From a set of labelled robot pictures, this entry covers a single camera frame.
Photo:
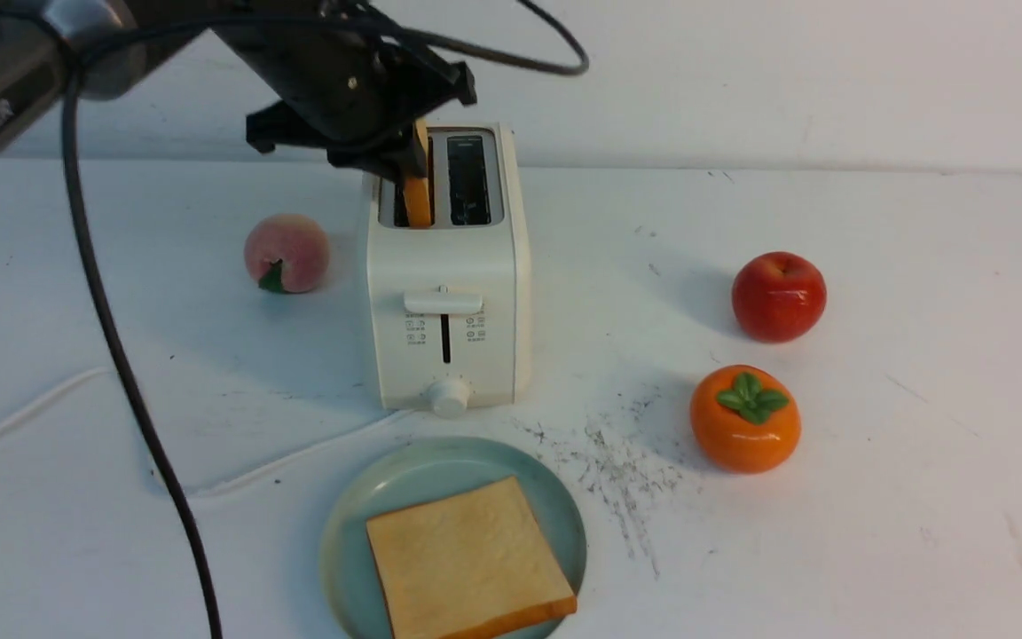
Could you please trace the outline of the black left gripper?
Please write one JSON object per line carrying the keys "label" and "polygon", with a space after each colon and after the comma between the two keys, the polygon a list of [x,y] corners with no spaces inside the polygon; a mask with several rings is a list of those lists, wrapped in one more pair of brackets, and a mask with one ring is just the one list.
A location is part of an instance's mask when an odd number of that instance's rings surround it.
{"label": "black left gripper", "polygon": [[337,169],[403,183],[428,177],[415,121],[442,105],[477,101],[465,62],[449,62],[403,36],[312,31],[293,26],[219,26],[220,37],[276,93],[245,120],[261,154],[279,146],[327,151]]}

